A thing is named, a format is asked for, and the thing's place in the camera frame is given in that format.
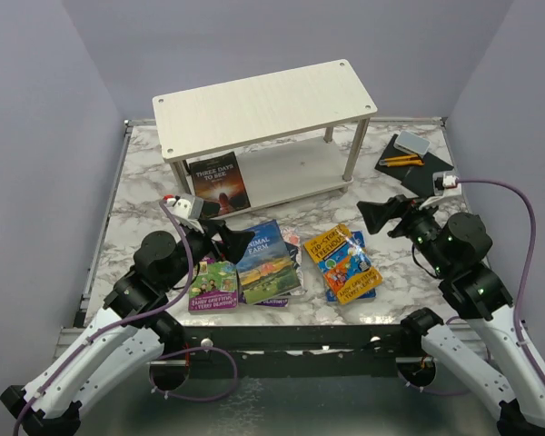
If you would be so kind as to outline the Animal Farm book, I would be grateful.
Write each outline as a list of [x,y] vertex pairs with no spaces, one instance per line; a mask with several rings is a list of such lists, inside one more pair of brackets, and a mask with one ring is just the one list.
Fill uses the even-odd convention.
[[245,302],[257,304],[299,288],[301,281],[278,223],[270,220],[249,231],[254,233],[253,239],[236,264]]

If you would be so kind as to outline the yellow 130-Storey Treehouse book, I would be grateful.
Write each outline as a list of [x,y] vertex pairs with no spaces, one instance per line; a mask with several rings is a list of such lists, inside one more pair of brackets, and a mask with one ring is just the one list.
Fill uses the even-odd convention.
[[346,305],[376,297],[382,276],[365,248],[361,231],[338,224],[303,244],[327,286],[328,302]]

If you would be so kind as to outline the Little Women book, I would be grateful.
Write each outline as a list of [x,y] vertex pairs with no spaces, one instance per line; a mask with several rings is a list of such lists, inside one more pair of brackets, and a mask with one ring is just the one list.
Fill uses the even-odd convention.
[[280,230],[282,238],[285,241],[285,246],[292,259],[293,269],[300,283],[298,287],[282,294],[281,297],[285,299],[299,298],[306,294],[306,290],[303,287],[301,238],[294,227],[283,226]]

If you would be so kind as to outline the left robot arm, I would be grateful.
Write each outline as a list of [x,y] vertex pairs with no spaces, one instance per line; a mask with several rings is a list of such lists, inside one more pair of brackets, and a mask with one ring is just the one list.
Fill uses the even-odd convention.
[[179,282],[190,285],[195,265],[209,254],[239,262],[253,237],[221,220],[202,220],[197,230],[147,234],[80,336],[34,380],[1,394],[15,417],[13,432],[74,435],[96,403],[138,368],[176,356],[186,340],[167,311],[173,305],[169,291]]

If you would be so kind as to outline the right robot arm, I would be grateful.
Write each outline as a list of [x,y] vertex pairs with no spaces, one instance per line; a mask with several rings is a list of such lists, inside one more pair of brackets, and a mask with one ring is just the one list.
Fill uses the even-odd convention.
[[444,300],[482,339],[494,359],[486,362],[430,309],[401,321],[401,348],[441,362],[485,405],[502,435],[545,435],[545,362],[515,319],[514,301],[500,277],[483,263],[492,240],[477,215],[459,212],[444,225],[423,199],[403,195],[386,203],[359,201],[369,233],[391,219],[388,235],[406,237],[436,272]]

